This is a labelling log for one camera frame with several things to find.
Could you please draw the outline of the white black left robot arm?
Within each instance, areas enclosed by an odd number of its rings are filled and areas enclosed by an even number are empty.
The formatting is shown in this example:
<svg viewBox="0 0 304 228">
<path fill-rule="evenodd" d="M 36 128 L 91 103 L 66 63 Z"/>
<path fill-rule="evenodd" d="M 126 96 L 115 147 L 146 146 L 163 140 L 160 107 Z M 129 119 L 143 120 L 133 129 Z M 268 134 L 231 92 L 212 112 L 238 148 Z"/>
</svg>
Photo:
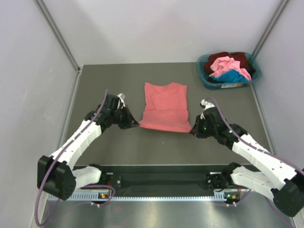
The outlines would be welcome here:
<svg viewBox="0 0 304 228">
<path fill-rule="evenodd" d="M 50 156 L 38 161 L 37 187 L 58 199 L 67 200 L 75 190 L 87 185 L 103 188 L 108 177 L 92 165 L 75 169 L 74 166 L 90 144 L 106 129 L 117 125 L 125 130 L 139 126 L 125 104 L 125 95 L 105 94 L 96 110 L 89 112 L 72 136 Z"/>
</svg>

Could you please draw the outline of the coral red t shirt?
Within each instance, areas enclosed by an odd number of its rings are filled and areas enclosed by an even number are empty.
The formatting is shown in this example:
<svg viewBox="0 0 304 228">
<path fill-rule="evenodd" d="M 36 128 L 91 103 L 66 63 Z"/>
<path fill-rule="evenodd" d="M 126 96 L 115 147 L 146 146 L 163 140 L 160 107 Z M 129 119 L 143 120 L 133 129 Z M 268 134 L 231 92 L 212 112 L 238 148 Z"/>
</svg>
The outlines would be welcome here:
<svg viewBox="0 0 304 228">
<path fill-rule="evenodd" d="M 187 86 L 170 83 L 145 83 L 145 110 L 140 121 L 142 128 L 167 132 L 189 133 Z"/>
</svg>

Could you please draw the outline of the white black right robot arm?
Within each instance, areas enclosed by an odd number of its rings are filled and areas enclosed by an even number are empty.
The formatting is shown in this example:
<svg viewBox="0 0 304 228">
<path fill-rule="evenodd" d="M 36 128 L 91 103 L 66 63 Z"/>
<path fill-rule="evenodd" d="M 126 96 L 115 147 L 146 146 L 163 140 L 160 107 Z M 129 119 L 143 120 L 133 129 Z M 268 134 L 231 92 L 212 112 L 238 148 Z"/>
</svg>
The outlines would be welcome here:
<svg viewBox="0 0 304 228">
<path fill-rule="evenodd" d="M 214 104 L 203 100 L 200 105 L 203 111 L 190 133 L 197 138 L 214 138 L 258 169 L 250 171 L 233 162 L 222 172 L 223 185 L 253 190 L 285 215 L 295 217 L 304 208 L 304 171 L 271 154 L 239 125 L 228 124 Z"/>
</svg>

